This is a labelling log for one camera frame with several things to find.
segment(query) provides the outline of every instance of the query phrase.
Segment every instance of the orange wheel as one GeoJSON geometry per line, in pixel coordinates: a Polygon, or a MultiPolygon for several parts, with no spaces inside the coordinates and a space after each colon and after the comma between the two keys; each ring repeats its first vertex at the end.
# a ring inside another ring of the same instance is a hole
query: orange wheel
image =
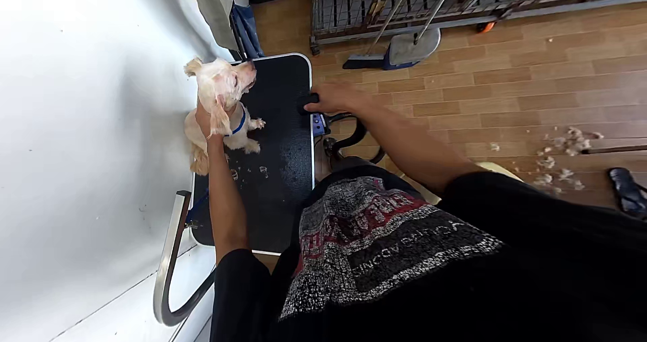
{"type": "Polygon", "coordinates": [[[495,24],[494,21],[484,23],[484,24],[478,24],[478,25],[476,25],[476,30],[479,32],[479,34],[482,34],[483,32],[488,32],[488,31],[492,30],[492,28],[494,27],[494,24],[495,24]]]}

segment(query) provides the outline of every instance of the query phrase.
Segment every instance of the dog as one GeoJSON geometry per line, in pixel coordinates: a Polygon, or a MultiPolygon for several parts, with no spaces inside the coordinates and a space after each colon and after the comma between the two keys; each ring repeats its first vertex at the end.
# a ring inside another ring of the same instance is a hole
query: dog
{"type": "MultiPolygon", "coordinates": [[[[210,134],[225,135],[224,144],[232,150],[242,148],[246,154],[260,152],[258,141],[248,139],[247,131],[265,127],[262,119],[252,119],[247,108],[240,102],[244,93],[256,83],[254,63],[244,62],[233,66],[226,60],[216,59],[202,63],[194,58],[184,66],[184,73],[195,76],[198,82],[198,100],[211,114],[210,134]]],[[[191,141],[193,162],[191,171],[198,175],[209,173],[206,153],[206,138],[195,120],[197,108],[184,119],[184,133],[191,141]]]]}

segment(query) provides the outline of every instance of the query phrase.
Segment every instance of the black sandal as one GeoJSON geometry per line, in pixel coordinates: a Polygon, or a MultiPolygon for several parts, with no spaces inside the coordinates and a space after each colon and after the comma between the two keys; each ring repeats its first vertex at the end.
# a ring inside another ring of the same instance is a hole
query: black sandal
{"type": "Polygon", "coordinates": [[[607,174],[613,184],[618,208],[625,214],[644,220],[647,216],[647,199],[641,191],[647,192],[647,189],[636,183],[631,172],[625,168],[611,168],[607,174]]]}

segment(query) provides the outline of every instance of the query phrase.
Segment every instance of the blue collar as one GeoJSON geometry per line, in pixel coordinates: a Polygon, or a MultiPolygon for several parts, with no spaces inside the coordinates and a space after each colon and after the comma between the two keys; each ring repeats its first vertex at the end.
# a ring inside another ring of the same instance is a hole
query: blue collar
{"type": "Polygon", "coordinates": [[[245,116],[245,108],[243,108],[243,117],[241,118],[241,122],[238,124],[238,127],[234,131],[232,131],[232,135],[235,134],[236,132],[240,131],[241,128],[243,128],[243,124],[245,123],[245,117],[246,117],[245,116]]]}

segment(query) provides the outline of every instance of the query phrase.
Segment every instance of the grooming table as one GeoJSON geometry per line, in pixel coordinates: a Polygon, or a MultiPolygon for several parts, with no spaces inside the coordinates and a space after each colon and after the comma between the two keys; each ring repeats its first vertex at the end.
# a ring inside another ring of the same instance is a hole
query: grooming table
{"type": "MultiPolygon", "coordinates": [[[[314,187],[311,116],[301,116],[296,102],[310,93],[310,61],[301,54],[254,60],[256,84],[241,102],[253,119],[267,124],[247,136],[261,145],[259,154],[230,150],[229,167],[247,212],[250,247],[279,254],[290,244],[292,223],[300,204],[314,187]]],[[[195,176],[193,198],[202,197],[207,176],[195,176]]],[[[214,245],[208,202],[193,213],[193,237],[214,245]]]]}

